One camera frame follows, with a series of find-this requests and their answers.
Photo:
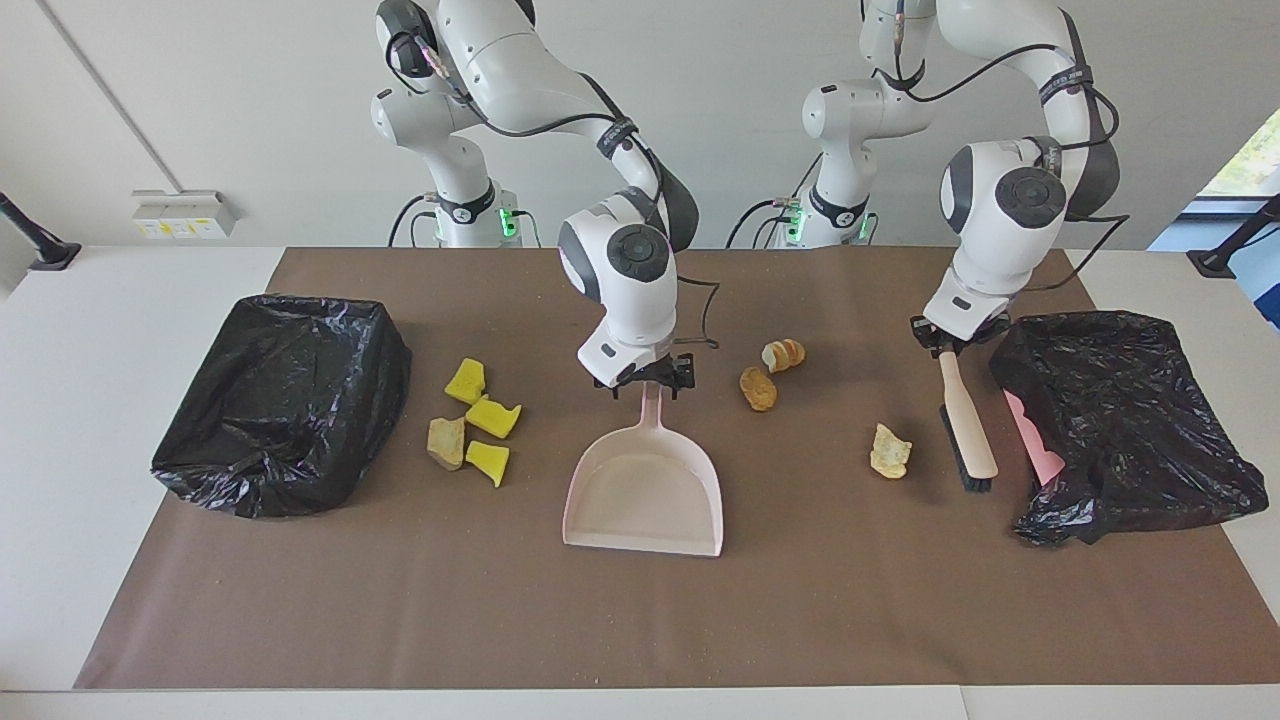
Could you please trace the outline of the beige brush with black bristles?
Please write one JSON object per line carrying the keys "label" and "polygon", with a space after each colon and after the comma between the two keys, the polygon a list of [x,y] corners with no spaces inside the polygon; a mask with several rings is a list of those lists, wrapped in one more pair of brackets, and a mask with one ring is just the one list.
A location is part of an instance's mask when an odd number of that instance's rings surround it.
{"label": "beige brush with black bristles", "polygon": [[998,465],[963,380],[955,350],[942,348],[938,364],[943,382],[945,425],[954,441],[964,489],[972,493],[989,492],[998,475]]}

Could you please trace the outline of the pale crusty bread chunk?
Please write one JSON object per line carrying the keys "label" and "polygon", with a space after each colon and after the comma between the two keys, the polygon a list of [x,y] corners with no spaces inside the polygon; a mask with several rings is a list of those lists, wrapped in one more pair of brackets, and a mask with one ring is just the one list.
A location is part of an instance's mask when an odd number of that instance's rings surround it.
{"label": "pale crusty bread chunk", "polygon": [[908,474],[913,443],[899,438],[886,424],[876,424],[876,434],[869,454],[870,468],[890,480]]}

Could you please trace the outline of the pale pink plastic dustpan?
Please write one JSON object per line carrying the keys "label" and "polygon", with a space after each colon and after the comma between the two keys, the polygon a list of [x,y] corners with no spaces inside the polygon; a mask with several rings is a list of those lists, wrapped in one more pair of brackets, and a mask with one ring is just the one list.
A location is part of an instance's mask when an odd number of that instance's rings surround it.
{"label": "pale pink plastic dustpan", "polygon": [[703,447],[664,427],[663,388],[643,382],[636,424],[595,439],[571,477],[566,544],[718,557],[724,514],[714,464]]}

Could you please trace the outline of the yellow sponge piece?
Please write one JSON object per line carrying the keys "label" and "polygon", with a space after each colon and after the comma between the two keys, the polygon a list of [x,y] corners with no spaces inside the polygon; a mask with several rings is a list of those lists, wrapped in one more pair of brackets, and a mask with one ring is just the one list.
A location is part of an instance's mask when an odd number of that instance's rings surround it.
{"label": "yellow sponge piece", "polygon": [[509,457],[511,450],[508,447],[476,439],[467,442],[463,452],[463,460],[486,477],[495,488],[502,487]]}
{"label": "yellow sponge piece", "polygon": [[463,415],[465,420],[480,430],[498,439],[506,439],[515,429],[524,406],[516,404],[506,407],[488,395],[483,395]]}
{"label": "yellow sponge piece", "polygon": [[474,406],[486,392],[486,375],[483,363],[474,357],[463,357],[443,392],[462,404]]}

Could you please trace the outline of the tan sponge chunk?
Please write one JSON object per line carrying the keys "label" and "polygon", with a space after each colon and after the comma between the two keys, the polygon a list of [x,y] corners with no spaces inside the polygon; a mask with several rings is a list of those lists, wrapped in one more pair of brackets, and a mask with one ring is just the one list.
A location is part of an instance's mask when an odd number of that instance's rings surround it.
{"label": "tan sponge chunk", "polygon": [[426,448],[429,456],[447,471],[460,470],[465,464],[466,420],[433,418],[428,425]]}

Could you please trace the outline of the black bag lined bin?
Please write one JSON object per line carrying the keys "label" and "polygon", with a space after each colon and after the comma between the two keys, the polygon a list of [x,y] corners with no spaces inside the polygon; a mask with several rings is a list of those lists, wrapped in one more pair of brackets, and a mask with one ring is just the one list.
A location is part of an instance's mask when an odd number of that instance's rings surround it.
{"label": "black bag lined bin", "polygon": [[238,300],[150,465],[178,498],[238,518],[343,505],[390,438],[412,354],[371,300]]}

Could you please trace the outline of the pink box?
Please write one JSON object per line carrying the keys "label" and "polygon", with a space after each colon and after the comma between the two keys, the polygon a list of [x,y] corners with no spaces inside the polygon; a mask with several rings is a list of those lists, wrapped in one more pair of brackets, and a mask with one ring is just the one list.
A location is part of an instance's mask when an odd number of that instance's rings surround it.
{"label": "pink box", "polygon": [[1047,448],[1038,427],[1027,415],[1024,402],[1010,391],[1004,391],[1004,396],[1024,443],[1038,487],[1050,486],[1065,469],[1066,462],[1059,454]]}

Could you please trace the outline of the black bag over pink box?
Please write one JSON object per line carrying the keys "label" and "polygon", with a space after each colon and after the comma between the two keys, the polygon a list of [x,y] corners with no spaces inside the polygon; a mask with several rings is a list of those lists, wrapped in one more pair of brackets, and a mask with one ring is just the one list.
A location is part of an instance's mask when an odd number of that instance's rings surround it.
{"label": "black bag over pink box", "polygon": [[1217,419],[1172,323],[1130,311],[1023,316],[989,369],[1064,468],[1014,532],[1092,544],[1268,509],[1265,477]]}

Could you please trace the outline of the brown paper table mat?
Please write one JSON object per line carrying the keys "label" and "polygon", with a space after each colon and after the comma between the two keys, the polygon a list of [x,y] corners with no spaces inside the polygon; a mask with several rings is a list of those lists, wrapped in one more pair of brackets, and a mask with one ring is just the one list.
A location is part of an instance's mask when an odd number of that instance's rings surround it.
{"label": "brown paper table mat", "polygon": [[[988,348],[963,355],[1000,462],[964,491],[940,373],[910,334],[948,249],[686,251],[718,281],[719,348],[664,421],[719,474],[716,559],[563,544],[570,478],[639,392],[575,354],[600,309],[553,250],[292,249],[273,293],[383,302],[413,364],[394,434],[348,503],[247,520],[165,497],[79,688],[580,688],[1280,682],[1280,626],[1217,527],[1032,547],[1029,468]],[[762,348],[792,338],[799,366]],[[428,454],[463,357],[520,419],[502,487]],[[754,413],[740,373],[778,401]],[[870,468],[876,424],[913,443]]]}

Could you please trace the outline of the blue panel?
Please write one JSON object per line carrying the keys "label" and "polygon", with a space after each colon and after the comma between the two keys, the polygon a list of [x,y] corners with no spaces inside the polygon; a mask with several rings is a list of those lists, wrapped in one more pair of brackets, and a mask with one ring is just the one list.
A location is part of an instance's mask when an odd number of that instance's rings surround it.
{"label": "blue panel", "polygon": [[1280,223],[1235,252],[1229,266],[1248,300],[1280,334]]}

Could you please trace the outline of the window with dark frame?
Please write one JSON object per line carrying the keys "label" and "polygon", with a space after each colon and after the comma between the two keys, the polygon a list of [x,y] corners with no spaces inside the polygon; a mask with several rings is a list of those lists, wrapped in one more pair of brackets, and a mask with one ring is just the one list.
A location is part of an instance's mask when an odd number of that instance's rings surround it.
{"label": "window with dark frame", "polygon": [[1265,199],[1280,193],[1280,108],[1243,143],[1196,201]]}

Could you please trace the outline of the white wall socket box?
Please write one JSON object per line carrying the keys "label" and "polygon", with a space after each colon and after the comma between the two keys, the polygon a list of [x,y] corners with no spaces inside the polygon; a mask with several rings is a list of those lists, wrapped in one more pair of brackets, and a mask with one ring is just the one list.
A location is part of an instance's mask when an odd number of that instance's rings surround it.
{"label": "white wall socket box", "polygon": [[238,217],[223,193],[188,190],[166,193],[136,190],[132,220],[146,240],[229,240]]}

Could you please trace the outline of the grey wall conduit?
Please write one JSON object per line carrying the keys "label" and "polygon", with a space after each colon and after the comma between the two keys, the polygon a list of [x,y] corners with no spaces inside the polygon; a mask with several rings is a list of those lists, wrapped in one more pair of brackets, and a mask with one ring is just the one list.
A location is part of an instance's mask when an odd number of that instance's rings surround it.
{"label": "grey wall conduit", "polygon": [[125,131],[131,135],[133,141],[137,142],[142,152],[154,165],[156,172],[164,178],[166,187],[170,193],[186,192],[186,186],[180,182],[178,174],[170,168],[163,155],[151,142],[150,137],[140,127],[136,119],[132,117],[128,108],[118,97],[113,87],[101,74],[99,68],[93,64],[91,58],[84,53],[81,44],[76,40],[74,35],[69,31],[64,20],[59,17],[58,12],[50,3],[50,0],[33,0],[35,5],[38,8],[40,13],[45,20],[50,24],[51,29],[61,40],[67,50],[76,59],[79,68],[87,74],[88,79],[92,82],[95,88],[101,94],[105,102],[110,106],[111,111],[124,126]]}

